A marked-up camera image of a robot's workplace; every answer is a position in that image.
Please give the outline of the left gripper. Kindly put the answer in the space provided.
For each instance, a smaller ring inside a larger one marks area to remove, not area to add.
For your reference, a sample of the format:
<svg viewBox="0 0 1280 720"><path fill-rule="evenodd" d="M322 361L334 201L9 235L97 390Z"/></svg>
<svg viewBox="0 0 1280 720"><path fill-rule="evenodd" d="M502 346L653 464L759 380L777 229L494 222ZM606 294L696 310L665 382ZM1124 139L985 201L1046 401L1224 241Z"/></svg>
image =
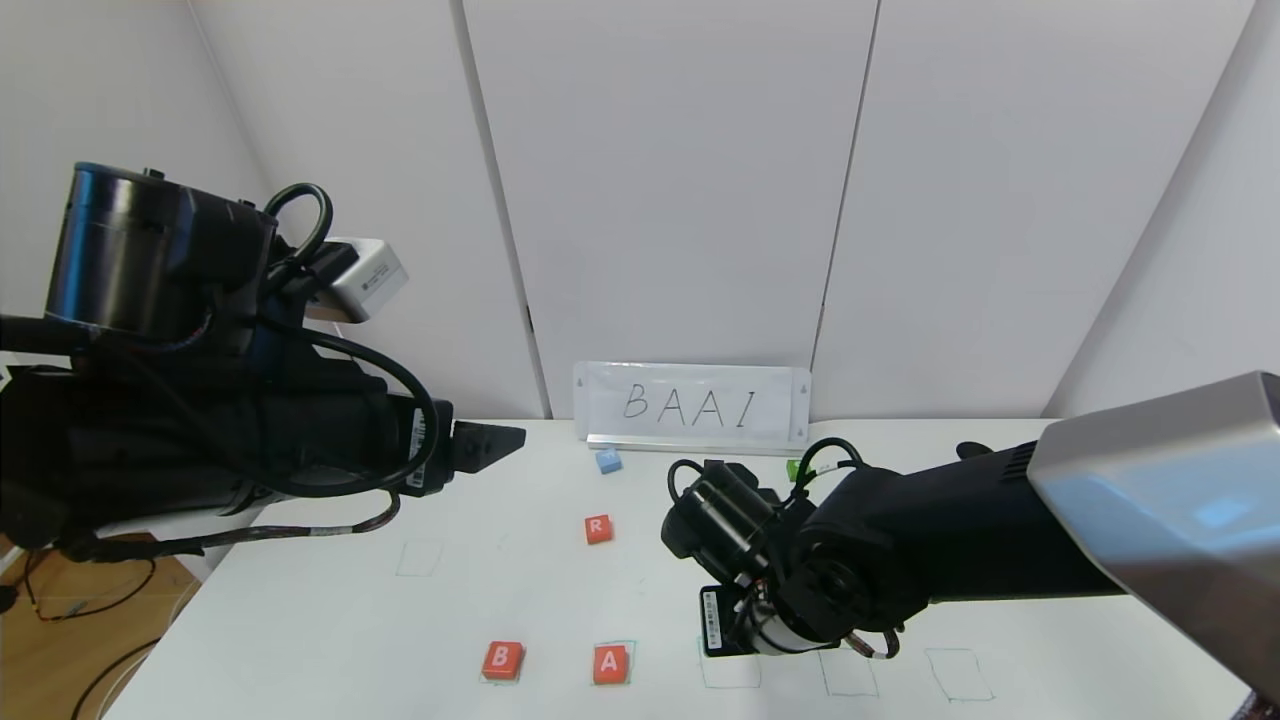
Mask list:
<svg viewBox="0 0 1280 720"><path fill-rule="evenodd" d="M476 474L518 452L527 432L521 427L454 421L447 401L426 402L408 395L357 393L360 473L353 495L388 489L424 497L443 484L428 480L433 456L451 442L451 471Z"/></svg>

